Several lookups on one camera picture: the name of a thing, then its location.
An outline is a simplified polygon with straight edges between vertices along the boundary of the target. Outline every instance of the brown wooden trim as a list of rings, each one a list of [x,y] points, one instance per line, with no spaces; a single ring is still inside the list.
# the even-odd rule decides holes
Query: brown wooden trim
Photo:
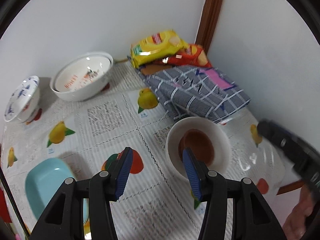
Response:
[[[218,22],[221,4],[222,0],[205,0],[204,3],[196,44],[202,45],[206,53]]]
[[[282,186],[282,187],[280,187],[277,195],[281,195],[283,193],[287,193],[287,192],[296,190],[298,188],[301,188],[303,185],[304,185],[304,182],[302,180],[298,180],[298,181],[293,182],[291,184],[288,184],[286,186]]]

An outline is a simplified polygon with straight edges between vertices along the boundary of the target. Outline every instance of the hand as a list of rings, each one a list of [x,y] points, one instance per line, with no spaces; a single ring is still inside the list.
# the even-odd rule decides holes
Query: hand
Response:
[[[311,192],[306,185],[303,185],[299,203],[292,209],[282,226],[287,240],[299,240],[304,235],[306,217],[311,215],[314,205]]]

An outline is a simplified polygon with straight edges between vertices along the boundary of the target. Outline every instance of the large white bowl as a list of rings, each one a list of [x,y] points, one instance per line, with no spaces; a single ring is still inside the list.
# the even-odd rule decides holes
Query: large white bowl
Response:
[[[113,58],[91,52],[63,67],[50,81],[51,90],[66,101],[83,101],[99,93],[110,81]]]
[[[214,159],[208,169],[224,174],[232,154],[228,136],[219,125],[201,117],[184,118],[170,129],[165,143],[165,155],[170,170],[181,179],[188,180],[183,162],[179,157],[178,146],[184,134],[190,129],[198,129],[209,137],[214,148]]]
[[[6,122],[30,122],[39,110],[39,78],[26,78],[12,93],[4,112]]]

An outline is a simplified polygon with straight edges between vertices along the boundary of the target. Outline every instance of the table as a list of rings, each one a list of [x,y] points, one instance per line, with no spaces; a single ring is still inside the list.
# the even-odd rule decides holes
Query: table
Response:
[[[138,114],[137,98],[144,86],[129,62],[119,63],[109,90],[84,102],[66,102],[43,85],[41,118],[29,125],[5,126],[1,165],[29,229],[36,224],[25,195],[25,178],[32,168],[47,158],[58,157],[71,167],[78,180],[88,179],[101,170],[109,156],[129,146],[139,153],[144,168],[129,175],[123,196],[111,204],[118,238],[154,239],[156,235],[156,239],[197,239],[205,203],[195,210],[190,185],[167,167],[164,145],[174,121],[161,105]],[[75,133],[48,147],[48,135],[60,121]],[[264,197],[271,203],[285,170],[270,143],[263,140],[257,147],[252,141],[252,124],[256,125],[257,120],[244,108],[221,125],[233,150],[231,164],[223,175],[235,180],[249,177],[254,183],[264,178],[269,185]],[[17,161],[7,168],[11,147]],[[6,200],[13,223],[23,235]],[[225,239],[230,239],[231,229],[232,200],[229,200]]]

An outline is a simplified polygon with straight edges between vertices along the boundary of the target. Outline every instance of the gray plaid cloth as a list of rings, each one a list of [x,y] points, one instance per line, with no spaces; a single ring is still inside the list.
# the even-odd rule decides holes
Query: gray plaid cloth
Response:
[[[222,90],[205,74],[205,69],[189,65],[149,76],[136,69],[175,121],[188,116],[200,116],[218,123],[245,107],[250,98],[224,73],[214,70],[231,85],[230,88]]]

